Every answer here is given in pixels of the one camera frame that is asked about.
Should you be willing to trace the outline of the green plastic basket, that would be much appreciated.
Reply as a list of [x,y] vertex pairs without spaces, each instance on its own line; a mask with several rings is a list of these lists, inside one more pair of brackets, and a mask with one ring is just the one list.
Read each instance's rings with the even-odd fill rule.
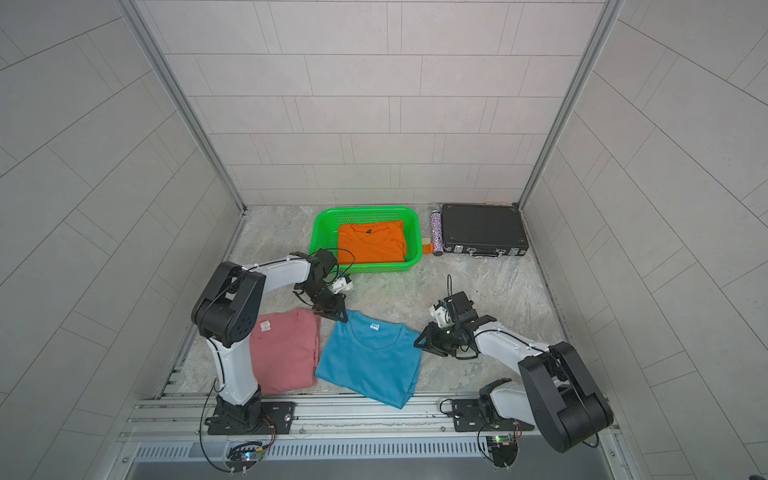
[[419,218],[404,206],[328,209],[312,230],[310,251],[321,249],[349,273],[407,271],[422,258]]

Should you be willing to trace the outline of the blue t-shirt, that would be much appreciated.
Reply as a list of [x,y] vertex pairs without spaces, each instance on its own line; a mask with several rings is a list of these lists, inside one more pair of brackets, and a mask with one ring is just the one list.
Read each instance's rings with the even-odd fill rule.
[[404,324],[348,312],[322,350],[315,376],[369,399],[401,409],[414,395],[422,351],[419,333]]

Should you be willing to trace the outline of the orange t-shirt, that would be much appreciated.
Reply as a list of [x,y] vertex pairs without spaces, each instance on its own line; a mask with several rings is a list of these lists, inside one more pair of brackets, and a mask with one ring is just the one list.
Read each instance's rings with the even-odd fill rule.
[[402,220],[339,227],[337,258],[342,265],[402,263],[406,255]]

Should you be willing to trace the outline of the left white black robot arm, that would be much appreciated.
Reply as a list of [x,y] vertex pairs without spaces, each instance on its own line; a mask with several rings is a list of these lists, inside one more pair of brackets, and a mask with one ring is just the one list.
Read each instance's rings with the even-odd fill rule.
[[346,323],[345,295],[334,293],[326,278],[339,268],[327,249],[293,252],[262,264],[220,263],[191,313],[200,336],[213,352],[219,392],[217,403],[231,414],[260,411],[261,392],[251,365],[249,337],[257,325],[264,294],[292,286],[310,299],[312,310]]

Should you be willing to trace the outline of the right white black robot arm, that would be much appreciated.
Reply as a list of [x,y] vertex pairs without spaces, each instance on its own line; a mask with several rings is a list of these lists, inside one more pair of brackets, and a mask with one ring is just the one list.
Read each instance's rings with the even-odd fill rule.
[[496,359],[522,380],[485,385],[479,398],[454,400],[449,413],[458,431],[511,430],[532,427],[557,452],[564,453],[614,423],[614,413],[575,347],[561,341],[545,345],[527,339],[491,316],[465,320],[445,327],[431,322],[414,346],[440,357],[470,360]]

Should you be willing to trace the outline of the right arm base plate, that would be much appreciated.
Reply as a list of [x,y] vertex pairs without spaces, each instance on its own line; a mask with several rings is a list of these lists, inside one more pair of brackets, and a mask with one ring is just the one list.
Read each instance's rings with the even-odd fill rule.
[[501,418],[491,412],[490,405],[480,399],[445,399],[440,402],[440,412],[447,416],[458,433],[491,431],[533,431],[534,425],[517,419]]

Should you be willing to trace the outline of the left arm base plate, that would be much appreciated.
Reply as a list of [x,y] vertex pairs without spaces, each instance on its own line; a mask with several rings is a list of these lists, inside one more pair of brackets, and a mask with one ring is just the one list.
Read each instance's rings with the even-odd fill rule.
[[218,398],[213,414],[203,424],[208,435],[284,435],[290,432],[295,409],[295,402],[255,399],[233,405]]

